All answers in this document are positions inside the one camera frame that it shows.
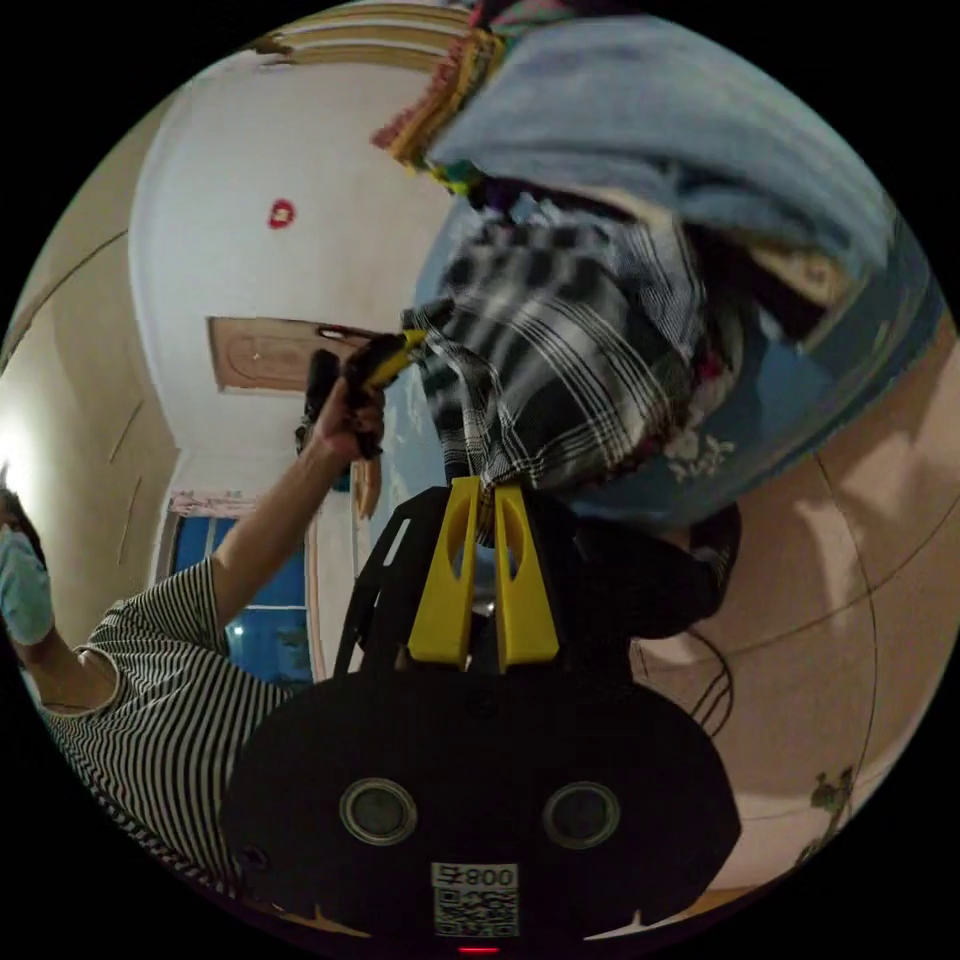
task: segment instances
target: white wall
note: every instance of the white wall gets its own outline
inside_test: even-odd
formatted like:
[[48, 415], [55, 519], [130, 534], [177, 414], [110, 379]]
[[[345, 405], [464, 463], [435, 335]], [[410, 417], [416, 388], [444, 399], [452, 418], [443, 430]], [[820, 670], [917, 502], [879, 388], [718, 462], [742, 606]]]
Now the white wall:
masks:
[[[396, 328], [450, 200], [368, 141], [426, 82], [354, 64], [245, 68], [195, 81], [173, 105], [138, 185], [130, 251], [144, 347], [183, 451], [178, 486], [268, 486], [301, 411], [293, 396], [218, 392], [207, 316]], [[279, 198], [297, 219], [273, 231]]]

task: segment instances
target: face mask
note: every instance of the face mask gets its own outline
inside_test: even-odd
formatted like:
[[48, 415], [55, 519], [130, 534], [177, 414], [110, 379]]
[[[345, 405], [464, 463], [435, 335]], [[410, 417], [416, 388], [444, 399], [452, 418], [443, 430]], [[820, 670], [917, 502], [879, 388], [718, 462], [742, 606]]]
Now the face mask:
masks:
[[53, 629], [50, 577], [27, 537], [9, 527], [0, 529], [0, 615], [10, 638], [25, 647]]

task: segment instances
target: person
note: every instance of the person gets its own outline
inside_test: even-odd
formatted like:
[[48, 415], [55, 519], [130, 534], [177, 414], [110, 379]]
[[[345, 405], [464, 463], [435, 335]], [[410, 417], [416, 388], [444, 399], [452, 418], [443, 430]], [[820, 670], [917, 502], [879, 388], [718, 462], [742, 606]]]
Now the person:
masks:
[[[331, 486], [383, 434], [383, 395], [336, 382], [300, 457], [212, 556], [114, 605], [86, 643], [57, 631], [40, 538], [0, 491], [0, 642], [68, 765], [110, 818], [181, 877], [261, 910], [218, 816], [237, 757], [290, 694], [228, 659], [225, 627], [303, 544]], [[322, 916], [286, 919], [355, 933]]]

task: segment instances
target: window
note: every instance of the window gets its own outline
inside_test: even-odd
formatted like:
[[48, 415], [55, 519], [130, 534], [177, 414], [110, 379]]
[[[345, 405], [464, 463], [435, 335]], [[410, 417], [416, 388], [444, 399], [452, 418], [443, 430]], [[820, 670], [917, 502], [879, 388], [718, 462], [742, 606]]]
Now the window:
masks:
[[[171, 573], [210, 556], [235, 520], [188, 517], [181, 521]], [[310, 686], [306, 552], [303, 548], [227, 626], [230, 659], [268, 683], [300, 690]]]

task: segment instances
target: striped shirt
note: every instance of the striped shirt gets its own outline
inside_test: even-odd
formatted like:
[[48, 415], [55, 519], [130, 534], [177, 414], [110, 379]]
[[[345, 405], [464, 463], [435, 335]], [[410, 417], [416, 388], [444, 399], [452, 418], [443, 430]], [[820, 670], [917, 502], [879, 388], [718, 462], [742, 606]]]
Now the striped shirt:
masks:
[[73, 771], [130, 837], [177, 873], [239, 897], [220, 806], [244, 743], [290, 695], [228, 659], [211, 564], [115, 605], [80, 648], [113, 664], [108, 703], [41, 712]]

